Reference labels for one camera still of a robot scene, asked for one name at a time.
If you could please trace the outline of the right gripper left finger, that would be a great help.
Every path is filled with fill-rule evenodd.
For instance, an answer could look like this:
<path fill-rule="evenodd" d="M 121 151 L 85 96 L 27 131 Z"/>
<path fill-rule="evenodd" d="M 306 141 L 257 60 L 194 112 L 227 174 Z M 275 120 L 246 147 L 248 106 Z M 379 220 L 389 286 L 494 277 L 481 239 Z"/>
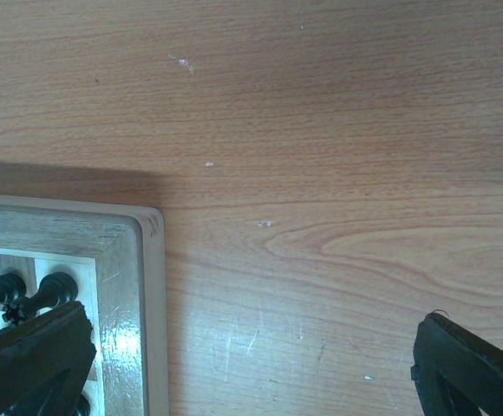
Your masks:
<path fill-rule="evenodd" d="M 62 306 L 0 334 L 0 415 L 73 415 L 96 355 L 84 306 Z"/>

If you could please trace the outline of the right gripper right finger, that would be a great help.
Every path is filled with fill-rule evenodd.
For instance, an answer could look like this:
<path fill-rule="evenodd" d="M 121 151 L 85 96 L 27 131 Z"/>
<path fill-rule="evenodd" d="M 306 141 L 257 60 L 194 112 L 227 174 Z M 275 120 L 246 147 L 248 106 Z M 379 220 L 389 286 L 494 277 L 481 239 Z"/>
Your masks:
<path fill-rule="evenodd" d="M 419 323 L 410 368 L 426 415 L 503 415 L 503 350 L 439 313 Z"/>

